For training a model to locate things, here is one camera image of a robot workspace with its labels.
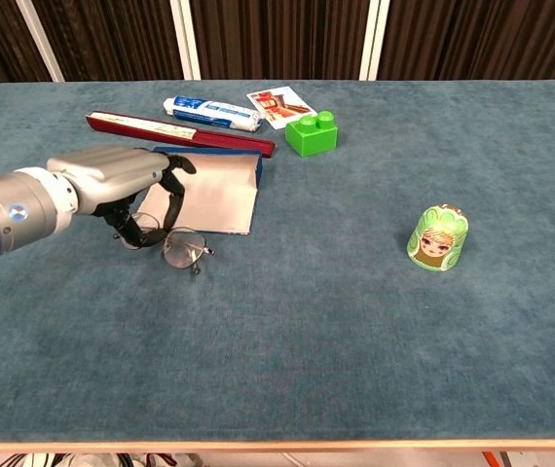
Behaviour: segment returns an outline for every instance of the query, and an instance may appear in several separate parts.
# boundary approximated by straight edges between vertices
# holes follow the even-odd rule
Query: robotic hand
[[[137,248],[163,240],[182,207],[184,187],[175,168],[196,173],[175,154],[123,146],[97,146],[49,159],[47,168],[28,167],[0,176],[0,255],[66,229],[74,215],[102,217]],[[130,205],[159,183],[169,192],[163,227],[143,232]]]

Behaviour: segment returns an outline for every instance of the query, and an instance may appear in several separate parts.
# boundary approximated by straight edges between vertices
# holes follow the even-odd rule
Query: green toy block
[[[291,122],[286,125],[286,141],[302,158],[336,149],[338,127],[334,114],[323,110],[316,117],[305,115]]]

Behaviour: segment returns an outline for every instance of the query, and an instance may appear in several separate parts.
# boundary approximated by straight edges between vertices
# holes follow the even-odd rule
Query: blue tablecloth
[[[95,109],[278,85],[339,146],[264,125],[251,235],[199,276],[94,217],[0,257],[0,441],[555,438],[555,81],[0,85],[0,173],[137,145]],[[470,222],[445,272],[406,253],[439,202]]]

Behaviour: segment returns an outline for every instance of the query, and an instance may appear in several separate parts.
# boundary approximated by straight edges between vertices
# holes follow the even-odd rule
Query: table edge
[[[0,442],[0,453],[29,452],[331,452],[384,449],[555,450],[555,439],[366,440],[366,441],[131,441]]]

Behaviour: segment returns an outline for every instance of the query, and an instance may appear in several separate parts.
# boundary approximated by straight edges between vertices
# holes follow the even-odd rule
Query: matryoshka doll
[[[452,204],[436,204],[423,213],[407,244],[414,263],[429,270],[447,270],[460,258],[468,220]]]

